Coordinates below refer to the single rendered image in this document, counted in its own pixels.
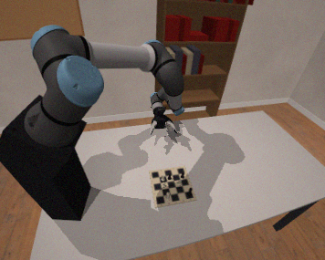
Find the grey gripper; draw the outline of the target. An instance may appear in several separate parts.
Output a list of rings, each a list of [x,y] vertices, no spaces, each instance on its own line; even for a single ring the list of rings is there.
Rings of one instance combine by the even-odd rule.
[[[155,111],[158,109],[159,107],[155,108],[153,110],[153,114],[155,115]],[[150,135],[152,135],[152,132],[154,129],[164,129],[166,128],[165,122],[167,121],[166,125],[169,127],[169,131],[175,131],[176,133],[177,130],[173,125],[173,122],[170,118],[168,118],[167,116],[163,115],[163,114],[158,114],[155,115],[155,117],[152,119],[152,125],[151,125],[151,131],[150,131]]]

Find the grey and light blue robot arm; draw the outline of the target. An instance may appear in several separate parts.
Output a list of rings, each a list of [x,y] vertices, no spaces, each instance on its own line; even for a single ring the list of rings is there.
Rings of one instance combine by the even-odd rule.
[[[184,112],[182,70],[158,40],[149,40],[140,47],[96,43],[51,25],[41,27],[32,36],[31,49],[47,91],[27,112],[24,125],[27,134],[42,145],[62,147],[75,139],[80,121],[104,89],[99,69],[139,68],[152,72],[162,86],[151,94],[152,111],[159,107],[155,115],[166,111],[164,101],[175,116]]]

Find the black and cream chessboard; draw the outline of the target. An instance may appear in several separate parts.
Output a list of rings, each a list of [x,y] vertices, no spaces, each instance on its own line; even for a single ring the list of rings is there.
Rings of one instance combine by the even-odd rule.
[[[183,179],[181,178],[182,172],[184,172]],[[167,179],[169,173],[171,174],[171,180]],[[155,208],[197,201],[185,166],[149,171],[149,174]],[[162,181],[162,174],[164,174],[164,181]],[[177,185],[179,180],[181,180],[181,185]],[[164,182],[165,188],[163,188]],[[187,196],[189,188],[192,188],[192,196]],[[165,201],[168,192],[170,193],[170,201]]]

